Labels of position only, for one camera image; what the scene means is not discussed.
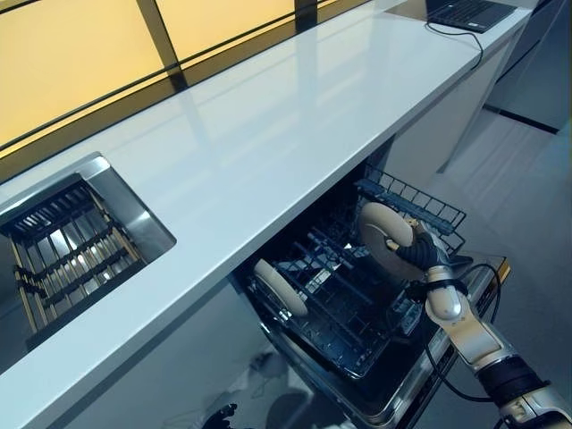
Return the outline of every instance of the kitchen counter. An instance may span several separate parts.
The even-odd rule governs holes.
[[[3,427],[50,425],[469,74],[471,38],[383,12],[396,3],[344,13],[0,187],[3,204],[100,152],[177,240],[0,375]],[[530,12],[478,36],[485,59]]]

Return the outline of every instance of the dishwasher basket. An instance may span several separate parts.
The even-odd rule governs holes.
[[[275,319],[352,378],[364,377],[392,341],[408,342],[423,311],[407,298],[408,282],[384,271],[362,245],[361,207],[379,201],[425,221],[450,255],[464,243],[456,233],[463,212],[378,170],[370,169],[366,177],[354,184],[358,198],[328,206],[310,226],[300,222],[304,233],[281,236],[283,251],[266,261],[304,302],[305,315],[293,315],[276,288],[256,275],[248,277],[249,292]],[[267,256],[263,248],[255,258]]]
[[[355,183],[362,197],[385,204],[403,217],[425,221],[433,227],[449,256],[457,254],[465,244],[465,239],[457,233],[457,227],[467,216],[464,212],[371,165],[367,170],[367,178]]]
[[[49,189],[3,219],[0,232],[10,241],[16,287],[36,334],[29,348],[145,264],[85,181]]]

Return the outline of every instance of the black cable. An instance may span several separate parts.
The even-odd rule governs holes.
[[[482,263],[471,266],[468,270],[466,270],[463,274],[461,274],[458,277],[458,279],[463,280],[477,268],[483,268],[483,267],[488,268],[492,271],[492,274],[494,275],[494,280],[497,282],[496,298],[494,301],[494,309],[492,310],[492,315],[491,315],[491,324],[494,324],[495,320],[497,319],[497,313],[499,312],[499,307],[501,306],[501,277],[499,276],[499,272],[491,264]]]
[[[503,423],[504,421],[500,418],[499,421],[496,423],[496,425],[493,427],[493,429],[501,429]]]
[[[481,45],[481,42],[479,41],[477,36],[475,36],[473,33],[469,32],[469,31],[463,31],[460,33],[449,33],[448,31],[441,31],[440,29],[436,29],[429,22],[425,23],[425,27],[427,29],[434,31],[435,33],[444,34],[445,36],[470,36],[470,37],[472,37],[475,40],[476,44],[479,46],[479,59],[476,61],[476,64],[473,67],[471,67],[471,70],[476,69],[481,64],[481,61],[483,60],[483,55],[484,55],[483,45]]]
[[[441,372],[441,369],[439,369],[439,367],[437,366],[435,359],[433,359],[433,355],[431,354],[431,350],[429,350],[429,342],[426,338],[425,328],[423,327],[423,325],[421,326],[421,331],[423,334],[423,347],[425,348],[425,353],[426,353],[427,357],[429,358],[429,362],[431,362],[431,366],[433,367],[434,372],[437,374],[437,377],[439,377],[439,379],[442,381],[442,383],[445,384],[453,393],[455,393],[457,396],[459,396],[463,400],[470,400],[472,402],[492,402],[491,398],[467,395],[466,393],[463,393],[462,391],[457,389],[455,386],[453,386],[450,383],[450,381],[447,380],[445,375]]]
[[[497,282],[496,301],[494,303],[494,310],[492,311],[492,317],[491,317],[491,323],[493,323],[494,320],[496,319],[497,313],[499,311],[499,306],[501,304],[501,277],[499,276],[499,273],[497,272],[497,270],[490,264],[486,264],[486,263],[477,264],[477,265],[473,265],[469,269],[467,269],[463,274],[461,274],[459,276],[458,279],[462,280],[463,278],[467,277],[470,273],[472,273],[477,268],[483,268],[483,267],[489,268],[493,272],[494,279]],[[422,341],[423,341],[425,353],[426,353],[427,357],[429,358],[429,362],[431,363],[431,366],[433,367],[434,372],[437,374],[437,377],[439,377],[439,379],[442,381],[443,384],[445,384],[453,393],[455,393],[457,396],[459,396],[463,400],[470,400],[472,402],[492,402],[491,398],[467,395],[466,393],[463,393],[462,391],[457,389],[455,386],[453,386],[449,382],[449,380],[447,380],[445,375],[441,372],[441,370],[437,366],[437,363],[433,359],[433,355],[431,354],[431,350],[429,350],[429,341],[426,338],[426,332],[425,332],[425,328],[423,327],[423,325],[421,326],[421,333],[423,335]],[[498,425],[498,426],[497,425],[494,427],[494,429],[499,429],[501,427],[500,425]]]

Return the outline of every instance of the dishwasher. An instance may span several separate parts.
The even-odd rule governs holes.
[[[415,424],[440,384],[424,341],[442,372],[456,358],[422,304],[408,297],[410,281],[369,255],[358,232],[362,206],[380,202],[430,225],[458,273],[483,262],[502,279],[509,271],[503,257],[464,252],[458,227],[466,214],[384,172],[388,151],[354,168],[231,276],[278,352],[358,428]],[[482,315],[496,291],[493,276],[474,270],[466,284]]]

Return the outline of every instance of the robotic arm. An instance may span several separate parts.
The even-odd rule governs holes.
[[[421,285],[425,312],[449,336],[509,428],[572,428],[569,405],[502,338],[480,320],[455,278],[441,241],[422,223],[406,223],[389,207],[364,206],[359,219],[371,255],[390,273]]]

